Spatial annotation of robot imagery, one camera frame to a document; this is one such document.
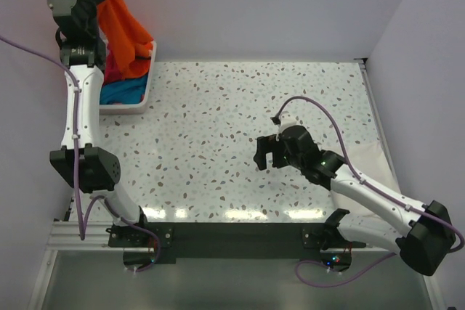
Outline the orange t shirt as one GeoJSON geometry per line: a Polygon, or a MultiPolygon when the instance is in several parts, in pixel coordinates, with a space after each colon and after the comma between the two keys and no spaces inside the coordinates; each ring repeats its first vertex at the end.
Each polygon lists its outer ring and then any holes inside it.
{"type": "Polygon", "coordinates": [[[97,20],[105,34],[122,78],[139,78],[150,69],[153,37],[134,18],[124,0],[97,5],[97,20]]]}

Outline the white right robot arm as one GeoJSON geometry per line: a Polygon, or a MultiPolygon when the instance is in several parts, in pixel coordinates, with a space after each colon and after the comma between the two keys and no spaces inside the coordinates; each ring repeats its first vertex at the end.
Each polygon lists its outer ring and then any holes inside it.
{"type": "Polygon", "coordinates": [[[426,204],[372,181],[330,150],[322,150],[303,126],[289,126],[279,134],[256,140],[254,162],[259,170],[291,166],[310,183],[345,196],[374,213],[376,219],[348,219],[345,209],[340,221],[324,228],[325,241],[334,247],[344,242],[364,242],[383,248],[419,274],[432,276],[451,253],[456,235],[448,209],[433,200],[426,204]]]}

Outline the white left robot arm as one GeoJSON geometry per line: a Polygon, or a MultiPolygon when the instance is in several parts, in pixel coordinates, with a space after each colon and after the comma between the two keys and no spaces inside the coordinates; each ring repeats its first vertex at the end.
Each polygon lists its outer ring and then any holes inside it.
{"type": "Polygon", "coordinates": [[[127,228],[134,246],[150,239],[142,209],[120,183],[116,155],[101,146],[100,92],[104,81],[105,45],[97,24],[97,6],[104,0],[47,0],[57,23],[55,40],[67,84],[67,114],[61,146],[49,154],[52,167],[74,189],[76,210],[81,194],[101,200],[116,226],[127,228]]]}

